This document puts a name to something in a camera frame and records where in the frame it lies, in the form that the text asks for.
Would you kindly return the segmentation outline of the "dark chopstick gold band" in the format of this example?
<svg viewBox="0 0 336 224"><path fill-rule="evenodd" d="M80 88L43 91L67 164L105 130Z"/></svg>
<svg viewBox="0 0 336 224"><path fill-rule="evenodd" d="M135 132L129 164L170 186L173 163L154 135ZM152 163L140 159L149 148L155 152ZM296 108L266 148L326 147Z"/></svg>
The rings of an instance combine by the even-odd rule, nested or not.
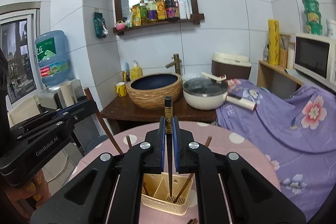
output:
<svg viewBox="0 0 336 224"><path fill-rule="evenodd" d="M173 98L165 96L165 129L167 146L167 163L169 176L169 195L173 195L173 141L172 141Z"/></svg>

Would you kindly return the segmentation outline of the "brown chopstick group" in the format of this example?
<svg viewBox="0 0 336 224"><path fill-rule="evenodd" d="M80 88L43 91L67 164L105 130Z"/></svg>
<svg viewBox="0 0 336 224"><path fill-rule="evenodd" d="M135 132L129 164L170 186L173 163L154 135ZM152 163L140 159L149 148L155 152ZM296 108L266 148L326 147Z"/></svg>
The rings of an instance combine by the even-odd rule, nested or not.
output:
<svg viewBox="0 0 336 224"><path fill-rule="evenodd" d="M131 149L131 147L132 147L133 145L132 145L132 143L131 143L131 139L130 139L130 136L129 136L129 135L126 136L126 141L127 141L127 145L128 145L128 147L129 147L129 149Z"/></svg>

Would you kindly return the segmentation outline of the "woven pattern basin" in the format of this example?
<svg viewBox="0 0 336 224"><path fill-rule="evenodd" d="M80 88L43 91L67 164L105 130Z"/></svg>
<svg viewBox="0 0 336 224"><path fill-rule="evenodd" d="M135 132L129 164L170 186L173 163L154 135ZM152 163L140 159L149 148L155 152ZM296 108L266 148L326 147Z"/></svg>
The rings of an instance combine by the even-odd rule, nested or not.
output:
<svg viewBox="0 0 336 224"><path fill-rule="evenodd" d="M131 101L142 109L159 109L165 105L165 97L173 102L182 94L182 77L176 73L155 73L142 76L126 84Z"/></svg>

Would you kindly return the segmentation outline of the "dark wooden counter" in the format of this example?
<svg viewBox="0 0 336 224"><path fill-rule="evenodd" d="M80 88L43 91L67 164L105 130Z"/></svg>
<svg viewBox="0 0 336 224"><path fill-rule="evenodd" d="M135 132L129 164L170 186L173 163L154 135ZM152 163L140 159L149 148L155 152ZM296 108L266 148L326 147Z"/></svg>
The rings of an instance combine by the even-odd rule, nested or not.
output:
<svg viewBox="0 0 336 224"><path fill-rule="evenodd" d="M129 96L125 96L116 97L100 114L107 120L113 133L118 134L137 126L159 122L165 112L164 108L142 109L133 103ZM183 97L173 103L173 115L180 121L212 123L217 119L215 110L194 109Z"/></svg>

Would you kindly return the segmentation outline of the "cream pan with lid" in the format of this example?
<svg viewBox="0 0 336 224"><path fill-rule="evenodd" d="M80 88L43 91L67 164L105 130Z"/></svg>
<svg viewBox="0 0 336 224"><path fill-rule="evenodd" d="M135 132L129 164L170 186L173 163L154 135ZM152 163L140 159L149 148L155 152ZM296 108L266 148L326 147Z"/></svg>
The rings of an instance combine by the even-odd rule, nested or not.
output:
<svg viewBox="0 0 336 224"><path fill-rule="evenodd" d="M189 106L198 110L215 110L226 102L245 109L256 110L257 103L229 92L224 78L197 77L183 84L183 96Z"/></svg>

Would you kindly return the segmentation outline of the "yellow mug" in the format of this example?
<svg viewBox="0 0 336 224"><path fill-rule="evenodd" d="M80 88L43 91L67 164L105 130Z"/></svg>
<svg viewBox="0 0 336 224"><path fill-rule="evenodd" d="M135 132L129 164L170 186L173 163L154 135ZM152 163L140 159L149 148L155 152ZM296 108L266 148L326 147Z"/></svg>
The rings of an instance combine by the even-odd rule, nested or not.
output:
<svg viewBox="0 0 336 224"><path fill-rule="evenodd" d="M119 97L124 97L127 95L127 88L125 82L119 82L115 85L116 93Z"/></svg>

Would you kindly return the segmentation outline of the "yellow soap bottle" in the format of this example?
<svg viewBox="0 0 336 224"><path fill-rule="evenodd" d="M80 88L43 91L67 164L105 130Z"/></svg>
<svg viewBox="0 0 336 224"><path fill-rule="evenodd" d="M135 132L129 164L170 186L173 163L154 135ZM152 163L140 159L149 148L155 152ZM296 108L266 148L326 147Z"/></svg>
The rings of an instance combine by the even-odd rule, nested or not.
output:
<svg viewBox="0 0 336 224"><path fill-rule="evenodd" d="M137 61L133 61L133 67L130 69L130 79L135 80L143 76L142 68Z"/></svg>

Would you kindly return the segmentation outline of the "grey water dispenser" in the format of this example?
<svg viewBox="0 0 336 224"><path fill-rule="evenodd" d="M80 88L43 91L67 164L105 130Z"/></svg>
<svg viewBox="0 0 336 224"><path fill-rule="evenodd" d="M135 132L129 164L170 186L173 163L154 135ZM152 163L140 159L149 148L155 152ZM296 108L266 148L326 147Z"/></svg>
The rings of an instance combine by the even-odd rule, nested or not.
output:
<svg viewBox="0 0 336 224"><path fill-rule="evenodd" d="M64 109L85 98L84 90L79 79L64 81L60 85L48 86L35 97L39 106L44 109Z"/></svg>

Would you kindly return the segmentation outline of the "cream perforated utensil holder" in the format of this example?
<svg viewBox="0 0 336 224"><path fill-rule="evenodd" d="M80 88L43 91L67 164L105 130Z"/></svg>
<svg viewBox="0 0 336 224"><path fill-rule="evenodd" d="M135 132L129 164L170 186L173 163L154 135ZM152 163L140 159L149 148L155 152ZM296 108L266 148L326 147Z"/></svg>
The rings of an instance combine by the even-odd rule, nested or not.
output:
<svg viewBox="0 0 336 224"><path fill-rule="evenodd" d="M168 173L144 174L143 182L145 187L142 190L141 201L143 205L149 208L183 216L189 208L189 195L193 186L193 179L189 181L183 193L178 198L177 196L186 181L187 177L173 174L173 189L172 195L170 195Z"/></svg>

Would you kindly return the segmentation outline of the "brown white rice cooker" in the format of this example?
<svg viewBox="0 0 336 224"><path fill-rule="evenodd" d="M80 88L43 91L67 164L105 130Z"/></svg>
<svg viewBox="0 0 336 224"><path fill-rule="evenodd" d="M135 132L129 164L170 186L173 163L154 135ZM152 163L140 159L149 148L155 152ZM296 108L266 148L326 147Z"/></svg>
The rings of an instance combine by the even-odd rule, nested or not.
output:
<svg viewBox="0 0 336 224"><path fill-rule="evenodd" d="M248 80L252 64L247 56L230 55L215 52L212 57L211 72L215 76L226 76L230 79Z"/></svg>

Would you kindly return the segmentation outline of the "blue water jug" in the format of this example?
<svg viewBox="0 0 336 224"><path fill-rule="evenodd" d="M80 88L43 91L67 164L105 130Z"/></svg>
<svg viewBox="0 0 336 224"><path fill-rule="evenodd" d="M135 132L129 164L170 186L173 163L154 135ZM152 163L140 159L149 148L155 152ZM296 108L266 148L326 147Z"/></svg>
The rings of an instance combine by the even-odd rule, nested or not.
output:
<svg viewBox="0 0 336 224"><path fill-rule="evenodd" d="M38 36L35 49L42 83L45 86L57 86L70 78L68 40L63 31L55 30Z"/></svg>

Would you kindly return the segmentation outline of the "dark soy sauce bottle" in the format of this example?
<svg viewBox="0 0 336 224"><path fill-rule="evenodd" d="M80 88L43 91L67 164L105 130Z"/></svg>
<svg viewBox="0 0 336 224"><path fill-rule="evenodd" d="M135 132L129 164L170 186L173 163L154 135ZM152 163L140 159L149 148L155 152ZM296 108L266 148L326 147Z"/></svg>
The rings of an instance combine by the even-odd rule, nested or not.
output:
<svg viewBox="0 0 336 224"><path fill-rule="evenodd" d="M178 0L165 0L166 17L169 21L180 19Z"/></svg>

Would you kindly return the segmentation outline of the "yellow roll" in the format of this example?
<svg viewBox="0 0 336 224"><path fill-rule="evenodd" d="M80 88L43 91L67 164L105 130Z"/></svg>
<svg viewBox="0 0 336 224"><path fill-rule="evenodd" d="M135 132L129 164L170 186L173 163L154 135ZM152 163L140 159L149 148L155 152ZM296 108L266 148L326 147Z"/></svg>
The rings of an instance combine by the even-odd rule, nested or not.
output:
<svg viewBox="0 0 336 224"><path fill-rule="evenodd" d="M269 29L269 58L271 65L279 65L280 62L280 32L279 22L276 19L268 20Z"/></svg>

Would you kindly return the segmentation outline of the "white microwave oven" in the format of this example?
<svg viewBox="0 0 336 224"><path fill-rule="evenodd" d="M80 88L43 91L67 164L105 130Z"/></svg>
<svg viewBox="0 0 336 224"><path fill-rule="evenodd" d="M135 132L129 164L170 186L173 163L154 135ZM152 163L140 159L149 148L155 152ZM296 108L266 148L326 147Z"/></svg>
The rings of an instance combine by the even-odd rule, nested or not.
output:
<svg viewBox="0 0 336 224"><path fill-rule="evenodd" d="M335 40L327 36L296 34L294 69L335 91Z"/></svg>

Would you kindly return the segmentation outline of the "stack green instant bowls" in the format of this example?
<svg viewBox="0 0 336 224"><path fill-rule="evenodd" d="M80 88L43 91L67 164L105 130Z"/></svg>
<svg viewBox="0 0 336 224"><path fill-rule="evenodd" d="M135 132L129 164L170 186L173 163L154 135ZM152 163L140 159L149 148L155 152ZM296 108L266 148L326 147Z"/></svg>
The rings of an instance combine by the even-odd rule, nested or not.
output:
<svg viewBox="0 0 336 224"><path fill-rule="evenodd" d="M322 35L323 26L321 24L319 2L316 0L302 0L302 4L304 6L307 33Z"/></svg>

